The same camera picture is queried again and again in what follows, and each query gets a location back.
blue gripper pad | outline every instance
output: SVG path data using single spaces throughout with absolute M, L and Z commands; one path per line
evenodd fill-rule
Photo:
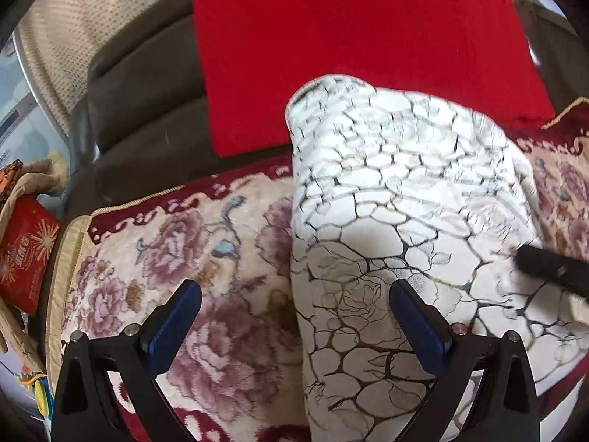
M 404 279 L 391 284 L 389 306 L 423 370 L 442 375 L 452 347 L 450 327 L 444 317 L 435 307 L 425 304 Z
M 142 326 L 141 350 L 147 355 L 149 371 L 167 372 L 202 304 L 202 291 L 186 279 L 164 306 L 156 307 Z

metal bolt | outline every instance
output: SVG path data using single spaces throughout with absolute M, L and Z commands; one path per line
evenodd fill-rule
M 84 337 L 84 335 L 85 334 L 81 330 L 75 330 L 70 335 L 70 342 L 73 342 L 74 344 L 77 344 L 79 341 L 82 340 L 82 338 Z
M 521 340 L 521 337 L 519 337 L 519 334 L 517 332 L 515 332 L 514 330 L 507 331 L 507 338 L 511 342 L 519 342 Z
M 461 322 L 455 322 L 454 324 L 452 324 L 452 332 L 459 336 L 464 336 L 468 334 L 468 327 L 466 326 L 466 324 L 463 324 Z
M 137 332 L 139 332 L 140 329 L 141 326 L 139 324 L 129 324 L 127 327 L 125 327 L 123 332 L 125 335 L 134 336 Z

gold starburst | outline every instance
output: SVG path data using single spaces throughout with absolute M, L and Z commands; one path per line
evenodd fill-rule
M 4 253 L 0 255 L 0 282 L 2 284 L 11 284 L 14 279 L 14 264 L 8 259 Z
M 48 261 L 53 244 L 57 238 L 57 231 L 60 229 L 59 224 L 47 224 L 41 220 L 36 225 L 36 234 L 31 236 L 33 250 L 36 252 L 37 261 Z

red cloth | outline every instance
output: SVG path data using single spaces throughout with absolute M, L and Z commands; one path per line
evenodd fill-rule
M 554 117 L 511 0 L 193 0 L 220 156 L 289 141 L 284 110 L 329 73 L 539 124 Z

red box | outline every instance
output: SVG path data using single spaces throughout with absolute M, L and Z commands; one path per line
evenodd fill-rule
M 18 199 L 0 245 L 0 295 L 34 315 L 60 223 L 33 195 Z

